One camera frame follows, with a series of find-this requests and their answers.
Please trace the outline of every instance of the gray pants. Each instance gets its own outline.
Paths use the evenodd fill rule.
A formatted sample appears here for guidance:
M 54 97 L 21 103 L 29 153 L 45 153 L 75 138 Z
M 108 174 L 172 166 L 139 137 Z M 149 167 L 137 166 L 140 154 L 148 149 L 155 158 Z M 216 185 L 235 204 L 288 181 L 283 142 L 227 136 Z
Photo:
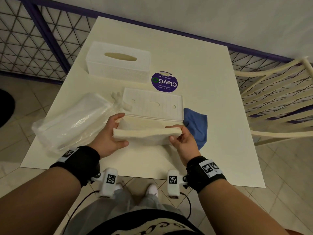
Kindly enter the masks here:
M 86 235 L 95 227 L 121 214 L 140 209 L 162 209 L 182 214 L 171 205 L 161 204 L 155 195 L 145 196 L 138 205 L 128 190 L 118 189 L 110 199 L 100 198 L 77 213 L 69 222 L 66 235 Z

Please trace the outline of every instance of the tissue box lid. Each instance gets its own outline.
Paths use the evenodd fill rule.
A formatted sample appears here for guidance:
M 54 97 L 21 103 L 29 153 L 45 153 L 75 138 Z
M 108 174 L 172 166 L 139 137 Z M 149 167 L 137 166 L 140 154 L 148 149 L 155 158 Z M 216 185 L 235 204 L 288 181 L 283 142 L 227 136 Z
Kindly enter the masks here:
M 86 56 L 87 62 L 138 71 L 150 70 L 151 53 L 125 46 L 93 42 Z

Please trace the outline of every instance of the tissue box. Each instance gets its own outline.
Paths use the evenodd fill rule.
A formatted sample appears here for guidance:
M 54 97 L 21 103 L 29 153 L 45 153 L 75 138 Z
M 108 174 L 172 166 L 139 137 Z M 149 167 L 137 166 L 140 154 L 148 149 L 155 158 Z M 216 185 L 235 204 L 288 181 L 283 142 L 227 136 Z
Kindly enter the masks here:
M 151 53 L 115 44 L 93 42 L 87 57 L 90 75 L 133 82 L 148 82 Z

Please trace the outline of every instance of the wire mesh panel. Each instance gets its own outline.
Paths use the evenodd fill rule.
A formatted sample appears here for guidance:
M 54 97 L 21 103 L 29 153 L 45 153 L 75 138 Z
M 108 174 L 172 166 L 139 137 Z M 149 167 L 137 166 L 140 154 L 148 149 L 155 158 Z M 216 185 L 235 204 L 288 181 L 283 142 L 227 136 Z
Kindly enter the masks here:
M 17 0 L 0 0 L 0 71 L 55 80 L 66 77 L 25 7 Z
M 229 51 L 229 54 L 232 60 L 233 68 L 236 71 L 265 71 L 285 64 L 233 51 Z M 236 76 L 236 79 L 240 92 L 243 92 L 248 86 L 256 82 L 259 77 Z M 286 89 L 290 89 L 290 92 L 285 95 L 279 94 Z M 303 95 L 303 97 L 299 97 L 295 100 L 288 100 L 294 99 L 294 96 L 297 95 Z M 261 81 L 255 87 L 253 87 L 251 93 L 248 91 L 247 94 L 243 95 L 242 97 L 243 104 L 248 115 L 251 114 L 249 114 L 249 112 L 257 112 L 258 115 L 270 114 L 277 110 L 288 109 L 287 107 L 289 106 L 295 106 L 297 103 L 309 101 L 312 99 L 313 85 L 311 76 L 306 72 L 306 70 L 304 70 L 304 68 L 298 66 L 292 66 L 288 69 L 270 75 L 264 81 Z M 257 109 L 260 109 L 264 106 L 266 106 L 265 110 L 260 112 L 257 111 Z M 292 112 L 292 110 L 279 115 L 279 117 L 285 116 L 290 112 Z M 297 122 L 304 122 L 312 119 L 313 116 L 309 116 L 302 119 L 297 119 Z
M 39 6 L 39 9 L 69 64 L 72 65 L 96 19 L 49 7 Z

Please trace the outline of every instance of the black wristband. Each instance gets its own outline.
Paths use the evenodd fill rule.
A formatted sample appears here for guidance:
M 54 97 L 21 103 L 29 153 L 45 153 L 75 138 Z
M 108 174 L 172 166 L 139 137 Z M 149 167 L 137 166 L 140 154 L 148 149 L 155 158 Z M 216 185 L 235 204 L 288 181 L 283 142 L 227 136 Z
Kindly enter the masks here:
M 222 171 L 212 162 L 208 162 L 204 166 L 200 166 L 201 162 L 207 161 L 203 156 L 198 156 L 191 159 L 187 163 L 187 182 L 188 186 L 193 188 L 199 193 L 204 187 L 210 183 L 218 180 L 225 179 Z
M 52 167 L 62 167 L 72 173 L 83 187 L 87 185 L 91 177 L 95 176 L 99 169 L 99 153 L 89 146 L 80 146 L 75 150 L 66 152 Z

